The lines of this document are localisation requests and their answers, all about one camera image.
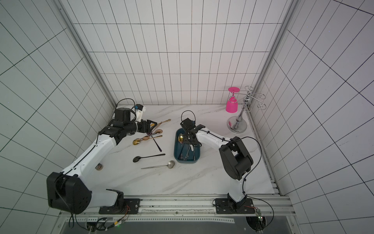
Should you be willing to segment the teal plastic storage box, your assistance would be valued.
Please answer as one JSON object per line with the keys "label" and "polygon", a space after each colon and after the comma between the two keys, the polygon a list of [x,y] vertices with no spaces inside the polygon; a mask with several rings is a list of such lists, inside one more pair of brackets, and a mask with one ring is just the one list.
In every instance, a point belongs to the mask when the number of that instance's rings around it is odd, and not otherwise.
{"label": "teal plastic storage box", "polygon": [[184,134],[185,131],[180,128],[176,131],[175,140],[174,140],[174,158],[179,163],[196,163],[200,158],[200,148],[194,147],[194,150],[191,149],[191,146],[188,144],[179,142],[179,135]]}

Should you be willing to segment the rose gold spoon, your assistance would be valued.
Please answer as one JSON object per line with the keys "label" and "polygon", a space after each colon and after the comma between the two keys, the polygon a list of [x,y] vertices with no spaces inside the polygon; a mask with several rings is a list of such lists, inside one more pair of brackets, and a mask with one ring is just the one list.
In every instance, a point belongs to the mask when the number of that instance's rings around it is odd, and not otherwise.
{"label": "rose gold spoon", "polygon": [[161,134],[162,132],[163,132],[163,130],[161,130],[161,129],[157,129],[157,130],[151,132],[150,134],[148,134],[147,136],[144,136],[144,137],[142,138],[142,140],[148,140],[148,139],[150,139],[151,137],[154,137],[154,136],[157,135],[157,134]]}

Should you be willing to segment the large silver spoon front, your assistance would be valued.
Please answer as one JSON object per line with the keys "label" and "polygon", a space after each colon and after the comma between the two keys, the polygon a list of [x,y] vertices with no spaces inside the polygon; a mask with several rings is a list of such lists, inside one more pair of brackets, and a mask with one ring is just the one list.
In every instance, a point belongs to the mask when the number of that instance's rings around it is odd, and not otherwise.
{"label": "large silver spoon front", "polygon": [[158,166],[150,166],[150,167],[144,167],[141,168],[141,170],[145,169],[154,169],[154,168],[161,168],[161,167],[167,167],[169,169],[172,169],[175,166],[175,161],[171,160],[166,165],[158,165]]}

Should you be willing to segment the small silver spoon front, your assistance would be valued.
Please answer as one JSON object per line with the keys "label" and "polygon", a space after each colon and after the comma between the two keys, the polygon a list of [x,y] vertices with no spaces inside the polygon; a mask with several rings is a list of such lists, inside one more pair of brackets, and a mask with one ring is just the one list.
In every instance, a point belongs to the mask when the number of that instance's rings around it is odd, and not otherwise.
{"label": "small silver spoon front", "polygon": [[190,145],[189,159],[192,161],[196,161],[195,149],[193,145]]}

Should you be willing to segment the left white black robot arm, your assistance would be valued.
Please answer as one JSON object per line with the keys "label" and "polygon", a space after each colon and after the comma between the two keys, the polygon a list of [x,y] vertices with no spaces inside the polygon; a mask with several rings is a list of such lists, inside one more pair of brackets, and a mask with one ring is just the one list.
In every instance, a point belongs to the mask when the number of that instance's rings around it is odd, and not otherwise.
{"label": "left white black robot arm", "polygon": [[117,108],[114,118],[98,132],[96,139],[71,165],[60,173],[52,172],[46,180],[47,200],[51,208],[80,214],[86,209],[102,207],[116,212],[125,210],[123,193],[113,189],[92,190],[86,184],[90,174],[104,157],[128,135],[149,133],[156,122],[143,120],[146,108]]}

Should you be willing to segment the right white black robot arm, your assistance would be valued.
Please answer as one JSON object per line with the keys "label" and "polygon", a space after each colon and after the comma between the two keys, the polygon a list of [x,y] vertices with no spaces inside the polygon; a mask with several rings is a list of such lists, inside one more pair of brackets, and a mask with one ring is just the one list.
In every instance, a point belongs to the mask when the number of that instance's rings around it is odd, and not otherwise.
{"label": "right white black robot arm", "polygon": [[228,203],[233,209],[238,209],[246,202],[245,176],[251,171],[254,163],[243,141],[239,137],[225,138],[211,132],[203,125],[196,125],[189,118],[181,122],[185,131],[183,143],[193,148],[207,145],[220,154],[225,172],[230,177]]}

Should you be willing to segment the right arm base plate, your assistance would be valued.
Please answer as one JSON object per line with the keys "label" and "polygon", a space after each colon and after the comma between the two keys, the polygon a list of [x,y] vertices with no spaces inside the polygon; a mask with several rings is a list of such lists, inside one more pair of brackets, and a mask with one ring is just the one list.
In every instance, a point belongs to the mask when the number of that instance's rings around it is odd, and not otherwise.
{"label": "right arm base plate", "polygon": [[221,215],[231,214],[255,214],[256,208],[252,199],[244,198],[240,202],[232,199],[214,199],[212,205],[216,208],[216,213]]}

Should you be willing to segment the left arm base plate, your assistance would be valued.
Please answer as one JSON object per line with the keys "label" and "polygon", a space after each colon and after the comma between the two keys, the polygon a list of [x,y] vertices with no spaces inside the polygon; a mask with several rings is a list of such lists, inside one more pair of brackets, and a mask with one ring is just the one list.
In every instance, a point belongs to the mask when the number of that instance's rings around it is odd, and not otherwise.
{"label": "left arm base plate", "polygon": [[99,214],[101,215],[125,215],[138,214],[140,199],[120,199],[115,202],[113,206],[100,207]]}

